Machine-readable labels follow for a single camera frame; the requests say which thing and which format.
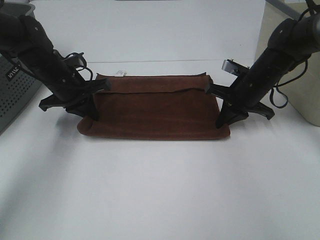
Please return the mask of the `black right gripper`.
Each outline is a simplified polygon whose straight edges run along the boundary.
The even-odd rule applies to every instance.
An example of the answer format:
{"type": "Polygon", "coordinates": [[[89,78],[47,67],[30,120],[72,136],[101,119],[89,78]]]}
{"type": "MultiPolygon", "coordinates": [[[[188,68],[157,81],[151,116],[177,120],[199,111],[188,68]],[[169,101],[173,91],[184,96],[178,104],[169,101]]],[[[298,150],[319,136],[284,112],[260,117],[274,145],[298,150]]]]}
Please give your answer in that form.
{"type": "Polygon", "coordinates": [[[209,83],[204,92],[223,100],[215,121],[217,129],[224,124],[245,120],[249,113],[259,114],[268,120],[275,116],[270,107],[261,103],[261,99],[280,80],[280,53],[266,49],[252,65],[249,71],[231,84],[230,87],[209,83]]]}

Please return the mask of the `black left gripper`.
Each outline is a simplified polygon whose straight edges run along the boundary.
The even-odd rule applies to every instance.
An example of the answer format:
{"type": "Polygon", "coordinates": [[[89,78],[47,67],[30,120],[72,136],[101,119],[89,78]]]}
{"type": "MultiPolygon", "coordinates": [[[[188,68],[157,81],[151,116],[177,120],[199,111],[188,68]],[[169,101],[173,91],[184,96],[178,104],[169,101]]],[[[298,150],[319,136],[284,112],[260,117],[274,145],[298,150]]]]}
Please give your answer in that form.
{"type": "Polygon", "coordinates": [[[87,66],[74,68],[65,64],[39,21],[21,16],[19,22],[23,34],[18,58],[52,93],[40,101],[39,108],[46,112],[49,108],[62,107],[68,113],[98,119],[94,94],[109,91],[110,81],[107,78],[84,80],[78,69],[87,69],[87,66]]]}

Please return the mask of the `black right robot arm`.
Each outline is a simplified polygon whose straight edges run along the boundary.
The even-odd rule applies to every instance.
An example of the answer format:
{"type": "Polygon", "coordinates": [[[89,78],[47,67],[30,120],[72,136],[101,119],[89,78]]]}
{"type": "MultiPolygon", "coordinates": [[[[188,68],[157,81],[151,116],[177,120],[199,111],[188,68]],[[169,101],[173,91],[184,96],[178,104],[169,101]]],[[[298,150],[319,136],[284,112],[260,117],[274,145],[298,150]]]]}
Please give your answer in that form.
{"type": "Polygon", "coordinates": [[[261,103],[261,99],[288,72],[308,60],[320,50],[320,16],[309,16],[300,21],[286,19],[271,34],[266,49],[251,67],[233,60],[223,62],[222,69],[235,75],[229,86],[210,83],[206,94],[223,99],[217,128],[245,120],[256,113],[270,120],[274,111],[261,103]]]}

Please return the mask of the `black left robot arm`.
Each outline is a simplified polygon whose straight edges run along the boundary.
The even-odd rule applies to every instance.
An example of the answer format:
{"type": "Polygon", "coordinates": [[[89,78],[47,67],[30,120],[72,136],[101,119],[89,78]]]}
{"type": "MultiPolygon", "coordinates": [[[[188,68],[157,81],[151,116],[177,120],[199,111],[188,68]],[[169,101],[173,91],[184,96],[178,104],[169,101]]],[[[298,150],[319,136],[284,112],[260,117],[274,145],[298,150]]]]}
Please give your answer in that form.
{"type": "Polygon", "coordinates": [[[1,13],[0,52],[8,60],[17,58],[29,74],[52,92],[40,101],[43,111],[62,107],[81,117],[99,118],[93,95],[110,90],[110,82],[106,78],[85,80],[79,73],[89,69],[84,54],[73,52],[61,56],[35,18],[1,13]]]}

